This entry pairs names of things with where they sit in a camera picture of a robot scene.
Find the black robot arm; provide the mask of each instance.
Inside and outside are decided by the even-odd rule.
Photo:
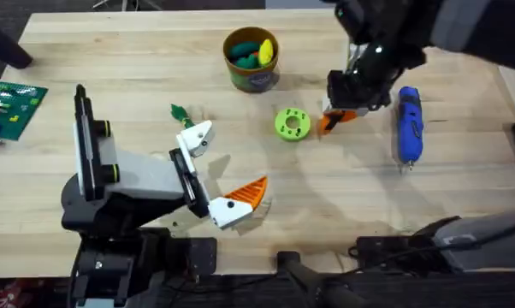
[[[345,112],[388,106],[406,69],[426,63],[423,49],[479,56],[515,68],[515,0],[342,0],[335,17],[351,37],[351,60],[328,76],[327,133]]]

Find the wooden tabletop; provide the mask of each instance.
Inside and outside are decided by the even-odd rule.
[[[222,41],[238,27],[269,29],[279,41],[275,89],[231,85]],[[33,55],[3,80],[49,92],[20,141],[0,147],[0,277],[68,275],[78,235],[62,229],[60,193],[74,173],[73,95],[87,88],[97,118],[111,120],[117,147],[167,159],[180,123],[170,104],[216,138],[196,160],[213,197],[262,175],[269,186],[255,216],[221,231],[181,209],[153,222],[176,236],[214,236],[218,273],[274,270],[280,250],[302,252],[315,270],[348,270],[359,235],[408,234],[453,215],[515,209],[515,112],[498,68],[428,49],[429,64],[394,87],[423,99],[425,147],[411,173],[396,156],[394,108],[299,143],[275,135],[277,110],[321,115],[330,69],[342,67],[346,35],[331,9],[36,14],[21,44]]]

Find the green circuit board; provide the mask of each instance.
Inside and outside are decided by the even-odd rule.
[[[20,138],[47,91],[43,87],[0,81],[0,139]]]

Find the blue screwdriver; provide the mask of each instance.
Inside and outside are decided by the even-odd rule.
[[[421,98],[416,88],[405,86],[399,92],[398,149],[400,161],[409,166],[421,157],[423,152],[423,117]]]

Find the green gear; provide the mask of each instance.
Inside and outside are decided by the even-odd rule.
[[[275,131],[281,138],[287,141],[299,141],[305,138],[311,130],[311,118],[303,110],[286,108],[276,115]]]

